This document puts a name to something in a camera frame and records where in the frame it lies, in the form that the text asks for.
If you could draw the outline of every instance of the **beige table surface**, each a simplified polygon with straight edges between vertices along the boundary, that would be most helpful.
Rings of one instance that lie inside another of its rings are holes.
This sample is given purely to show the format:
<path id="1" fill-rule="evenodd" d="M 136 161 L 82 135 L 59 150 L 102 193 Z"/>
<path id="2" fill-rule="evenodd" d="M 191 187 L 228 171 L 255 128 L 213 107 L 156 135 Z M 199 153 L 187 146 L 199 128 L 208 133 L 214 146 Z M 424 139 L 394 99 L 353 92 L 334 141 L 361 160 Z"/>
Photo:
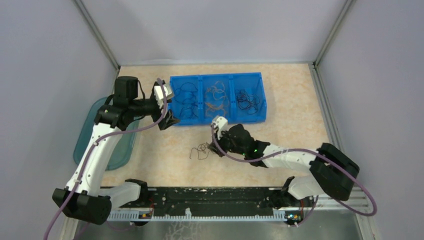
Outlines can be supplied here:
<path id="1" fill-rule="evenodd" d="M 289 148 L 315 149 L 328 142 L 307 64 L 128 66 L 119 75 L 137 77 L 150 96 L 157 78 L 168 83 L 170 76 L 249 72 L 262 73 L 268 106 L 265 122 L 244 125 L 253 138 Z M 152 118 L 146 117 L 140 127 L 151 123 Z M 139 179 L 151 187 L 269 187 L 282 186 L 290 176 L 305 175 L 285 168 L 254 167 L 215 154 L 198 160 L 195 151 L 190 159 L 191 149 L 204 142 L 211 142 L 208 125 L 172 126 L 164 131 L 154 127 L 138 133 L 129 162 L 107 171 L 102 186 Z"/>

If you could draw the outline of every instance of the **teal plastic tray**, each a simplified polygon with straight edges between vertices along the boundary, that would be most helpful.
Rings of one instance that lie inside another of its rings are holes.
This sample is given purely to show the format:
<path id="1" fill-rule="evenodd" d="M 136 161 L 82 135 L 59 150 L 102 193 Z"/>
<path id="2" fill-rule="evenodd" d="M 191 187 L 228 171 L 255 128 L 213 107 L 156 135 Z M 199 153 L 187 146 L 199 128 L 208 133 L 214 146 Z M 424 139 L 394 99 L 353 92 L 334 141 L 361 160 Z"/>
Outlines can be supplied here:
<path id="1" fill-rule="evenodd" d="M 76 142 L 75 150 L 73 151 L 73 160 L 78 165 L 83 158 L 84 152 L 90 142 L 90 137 L 93 133 L 94 118 L 96 117 L 97 110 L 105 104 L 106 97 L 96 101 L 88 113 L 85 119 L 84 125 L 82 126 L 81 133 L 79 134 L 78 141 Z M 139 121 L 132 122 L 127 130 L 136 129 Z M 115 170 L 128 163 L 133 152 L 134 140 L 136 139 L 136 133 L 128 133 L 122 135 L 122 138 L 117 143 L 113 150 L 112 156 L 110 156 L 109 163 L 107 164 L 106 170 Z"/>

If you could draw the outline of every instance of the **tangled wire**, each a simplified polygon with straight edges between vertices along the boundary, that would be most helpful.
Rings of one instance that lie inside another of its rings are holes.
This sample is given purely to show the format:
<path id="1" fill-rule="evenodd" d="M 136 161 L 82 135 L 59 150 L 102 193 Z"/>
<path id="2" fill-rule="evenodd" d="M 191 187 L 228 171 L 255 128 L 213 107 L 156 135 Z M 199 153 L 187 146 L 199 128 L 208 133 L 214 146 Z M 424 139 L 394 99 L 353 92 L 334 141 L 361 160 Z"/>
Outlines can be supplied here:
<path id="1" fill-rule="evenodd" d="M 213 86 L 208 87 L 206 89 L 206 92 L 204 93 L 205 98 L 206 98 L 208 93 L 211 93 L 213 100 L 218 101 L 218 103 L 220 103 L 220 104 L 218 105 L 218 104 L 214 104 L 214 103 L 205 101 L 204 104 L 207 106 L 206 113 L 205 113 L 206 117 L 212 118 L 212 117 L 214 117 L 214 115 L 216 115 L 216 114 L 213 114 L 213 113 L 218 112 L 218 111 L 223 111 L 222 115 L 225 117 L 228 113 L 226 108 L 228 108 L 230 106 L 230 101 L 227 97 L 227 93 L 225 92 L 224 83 L 222 81 L 217 81 L 217 82 L 215 82 L 215 84 Z"/>
<path id="2" fill-rule="evenodd" d="M 197 146 L 197 147 L 193 147 L 190 150 L 190 156 L 189 156 L 189 158 L 192 159 L 193 150 L 196 150 L 197 151 L 197 160 L 205 160 L 205 159 L 207 159 L 209 157 L 209 153 L 211 153 L 211 150 L 208 149 L 208 146 L 209 146 L 209 143 L 204 142 L 204 143 L 199 144 L 199 146 Z M 203 158 L 201 158 L 200 157 L 200 153 L 206 154 L 206 156 L 203 157 Z"/>
<path id="3" fill-rule="evenodd" d="M 235 101 L 240 110 L 247 111 L 247 114 L 253 115 L 258 112 L 260 98 L 256 94 L 248 94 L 245 89 L 235 90 Z"/>
<path id="4" fill-rule="evenodd" d="M 174 90 L 175 97 L 173 101 L 182 105 L 179 111 L 179 118 L 181 119 L 198 119 L 198 89 L 192 82 L 186 82 L 179 88 Z"/>

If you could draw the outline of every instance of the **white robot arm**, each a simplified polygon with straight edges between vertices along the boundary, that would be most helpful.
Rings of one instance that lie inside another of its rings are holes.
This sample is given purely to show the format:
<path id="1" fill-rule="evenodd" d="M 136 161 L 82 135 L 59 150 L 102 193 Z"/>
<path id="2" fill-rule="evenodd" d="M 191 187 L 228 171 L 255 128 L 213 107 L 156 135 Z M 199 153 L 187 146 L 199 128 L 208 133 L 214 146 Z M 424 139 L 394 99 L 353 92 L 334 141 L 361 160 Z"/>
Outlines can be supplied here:
<path id="1" fill-rule="evenodd" d="M 287 168 L 308 173 L 308 176 L 288 178 L 283 186 L 282 191 L 297 200 L 324 193 L 336 200 L 346 201 L 349 198 L 353 181 L 315 155 L 325 155 L 356 178 L 359 173 L 358 165 L 333 145 L 323 143 L 318 149 L 276 146 L 255 140 L 241 124 L 229 128 L 228 120 L 222 116 L 215 117 L 211 126 L 213 141 L 208 148 L 220 157 L 227 156 L 256 167 Z M 244 160 L 231 157 L 227 152 L 241 154 Z"/>
<path id="2" fill-rule="evenodd" d="M 135 118 L 141 119 L 145 116 L 151 116 L 154 122 L 158 122 L 160 130 L 165 130 L 179 122 L 173 117 L 171 110 L 168 110 L 166 116 L 161 118 L 161 109 L 165 105 L 163 92 L 167 100 L 173 97 L 169 85 L 162 81 L 164 87 L 162 91 L 156 82 L 150 98 L 146 98 L 141 90 L 143 99 L 135 99 L 138 96 L 138 84 L 141 87 L 136 77 L 122 76 L 115 80 L 114 94 L 109 96 L 105 104 L 97 111 L 95 125 L 82 157 L 83 160 L 65 188 L 55 189 L 52 198 L 59 207 L 65 203 L 63 213 L 67 217 L 100 225 L 106 221 L 112 209 L 146 196 L 143 193 L 148 191 L 147 184 L 135 179 L 128 179 L 116 187 L 101 188 L 109 159 L 122 137 L 121 134 L 116 133 L 125 133 L 128 125 Z"/>

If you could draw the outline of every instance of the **blue plastic crate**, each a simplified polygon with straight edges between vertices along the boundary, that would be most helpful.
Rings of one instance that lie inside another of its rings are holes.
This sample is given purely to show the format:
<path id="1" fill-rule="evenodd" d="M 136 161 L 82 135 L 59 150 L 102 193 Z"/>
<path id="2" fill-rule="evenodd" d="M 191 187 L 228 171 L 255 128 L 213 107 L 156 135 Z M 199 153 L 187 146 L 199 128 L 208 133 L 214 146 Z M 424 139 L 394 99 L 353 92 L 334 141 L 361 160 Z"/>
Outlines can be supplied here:
<path id="1" fill-rule="evenodd" d="M 210 124 L 217 115 L 231 124 L 267 118 L 260 72 L 171 76 L 169 82 L 175 94 L 169 107 L 179 126 Z"/>

